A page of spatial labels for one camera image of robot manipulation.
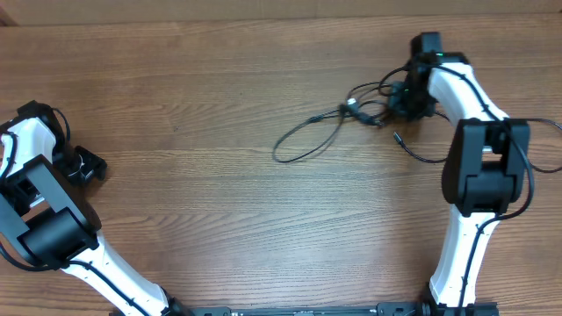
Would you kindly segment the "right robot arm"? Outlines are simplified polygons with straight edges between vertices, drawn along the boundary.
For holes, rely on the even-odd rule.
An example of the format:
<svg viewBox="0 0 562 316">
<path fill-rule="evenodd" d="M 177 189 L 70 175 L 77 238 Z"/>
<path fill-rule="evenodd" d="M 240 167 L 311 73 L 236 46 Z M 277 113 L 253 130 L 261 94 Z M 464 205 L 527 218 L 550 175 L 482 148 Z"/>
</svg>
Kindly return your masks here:
<svg viewBox="0 0 562 316">
<path fill-rule="evenodd" d="M 533 179 L 529 125 L 494 104 L 468 59 L 444 52 L 437 32 L 422 32 L 411 40 L 402 70 L 406 77 L 392 85 L 390 110 L 413 121 L 435 115 L 441 105 L 455 129 L 441 177 L 450 222 L 429 280 L 431 312 L 491 314 L 493 304 L 476 304 L 475 285 L 494 229 L 512 218 L 509 205 L 521 196 L 523 182 Z"/>
</svg>

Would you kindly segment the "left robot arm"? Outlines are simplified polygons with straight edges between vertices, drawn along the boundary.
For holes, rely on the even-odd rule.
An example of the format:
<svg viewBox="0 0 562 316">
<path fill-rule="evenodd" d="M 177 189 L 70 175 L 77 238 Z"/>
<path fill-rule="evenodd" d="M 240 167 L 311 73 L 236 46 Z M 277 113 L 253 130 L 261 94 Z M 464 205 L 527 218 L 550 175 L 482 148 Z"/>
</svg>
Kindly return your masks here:
<svg viewBox="0 0 562 316">
<path fill-rule="evenodd" d="M 104 159 L 73 146 L 68 121 L 31 101 L 1 125 L 2 257 L 30 272 L 60 270 L 109 300 L 121 315 L 188 315 L 109 244 L 84 188 L 103 181 Z"/>
</svg>

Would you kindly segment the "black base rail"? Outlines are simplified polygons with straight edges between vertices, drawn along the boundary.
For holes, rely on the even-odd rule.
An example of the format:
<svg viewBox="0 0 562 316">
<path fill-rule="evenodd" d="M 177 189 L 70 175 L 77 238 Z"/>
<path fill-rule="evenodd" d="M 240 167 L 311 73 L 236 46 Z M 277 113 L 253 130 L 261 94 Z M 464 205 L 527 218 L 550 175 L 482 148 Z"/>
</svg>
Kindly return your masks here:
<svg viewBox="0 0 562 316">
<path fill-rule="evenodd" d="M 163 315 L 186 316 L 499 316 L 496 303 L 468 305 L 461 312 L 457 308 L 432 305 L 426 302 L 385 302 L 375 306 L 331 306 L 230 309 L 228 307 L 176 308 Z"/>
</svg>

